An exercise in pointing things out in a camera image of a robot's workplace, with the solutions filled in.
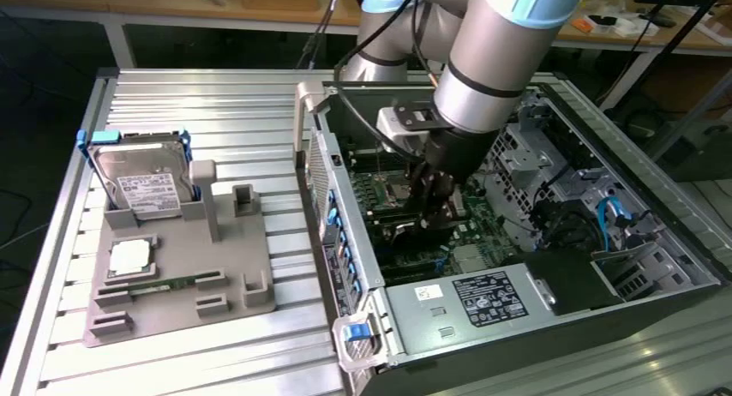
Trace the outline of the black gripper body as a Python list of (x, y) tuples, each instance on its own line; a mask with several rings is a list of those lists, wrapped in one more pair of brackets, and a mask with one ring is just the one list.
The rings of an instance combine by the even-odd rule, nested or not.
[(479, 169), (498, 136), (499, 130), (483, 134), (459, 128), (432, 130), (426, 142), (426, 161), (456, 183), (466, 183)]

